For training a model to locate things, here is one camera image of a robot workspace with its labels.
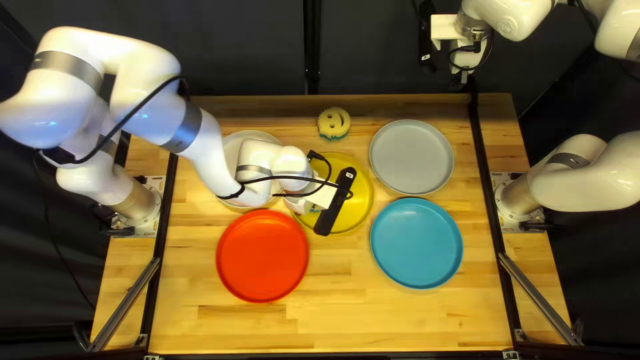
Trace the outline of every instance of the yellow plate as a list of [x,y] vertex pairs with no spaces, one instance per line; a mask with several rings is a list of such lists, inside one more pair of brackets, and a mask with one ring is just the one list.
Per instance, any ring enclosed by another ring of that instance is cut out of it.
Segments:
[[[366,169],[351,156],[338,152],[323,152],[322,156],[331,163],[332,174],[329,181],[335,182],[343,168],[353,167],[356,169],[356,179],[351,185],[353,197],[344,202],[331,230],[332,234],[346,233],[358,227],[369,216],[373,207],[373,184]],[[327,167],[323,161],[314,160],[311,167],[317,171],[318,176],[326,178]],[[304,226],[313,229],[320,212],[302,216],[294,214],[294,216]]]

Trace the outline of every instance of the red plate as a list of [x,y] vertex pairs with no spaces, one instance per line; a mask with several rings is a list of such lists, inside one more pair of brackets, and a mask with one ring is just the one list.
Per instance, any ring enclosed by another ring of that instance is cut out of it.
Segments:
[[302,280],[309,244],[300,226],[273,210],[251,211],[232,222],[216,251],[216,268],[227,290],[248,302],[271,302]]

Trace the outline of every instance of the sponge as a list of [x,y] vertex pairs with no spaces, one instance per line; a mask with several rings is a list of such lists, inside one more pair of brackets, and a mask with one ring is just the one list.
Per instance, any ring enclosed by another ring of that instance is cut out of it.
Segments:
[[343,108],[328,108],[318,116],[318,131],[320,137],[338,140],[347,136],[351,118]]

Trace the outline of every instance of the butcher block tabletop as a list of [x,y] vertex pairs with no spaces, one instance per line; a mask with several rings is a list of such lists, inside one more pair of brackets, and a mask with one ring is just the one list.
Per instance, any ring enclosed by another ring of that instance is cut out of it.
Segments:
[[[369,218],[356,229],[328,237],[304,228],[310,246],[307,272],[288,296],[250,304],[229,293],[216,272],[216,246],[242,213],[225,207],[180,159],[149,351],[157,354],[287,352],[405,352],[502,350],[511,335],[484,206],[465,94],[295,95],[194,97],[213,114],[223,135],[255,129],[304,152],[341,152],[367,169],[374,185]],[[482,94],[479,115],[491,171],[525,171],[525,148],[509,94]],[[351,115],[347,137],[318,136],[317,116],[340,106]],[[386,188],[369,164],[369,144],[385,124],[416,119],[451,143],[454,170],[435,193],[420,196],[444,208],[464,244],[454,277],[432,290],[409,290],[378,268],[369,246],[376,215],[405,197]],[[164,175],[168,153],[139,138],[129,147],[131,175]],[[291,216],[282,201],[271,209]],[[508,255],[568,322],[546,234],[505,234]],[[150,261],[153,238],[111,239],[93,322],[95,336]],[[532,340],[561,343],[517,283],[523,330]],[[130,347],[140,332],[145,296],[131,309],[108,348]]]

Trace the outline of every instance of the blue plate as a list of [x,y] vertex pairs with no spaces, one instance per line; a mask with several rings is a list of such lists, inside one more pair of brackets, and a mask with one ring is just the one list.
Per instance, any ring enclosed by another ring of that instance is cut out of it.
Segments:
[[462,235],[440,206],[419,198],[392,202],[371,227],[371,252],[391,279],[412,289],[447,282],[462,261]]

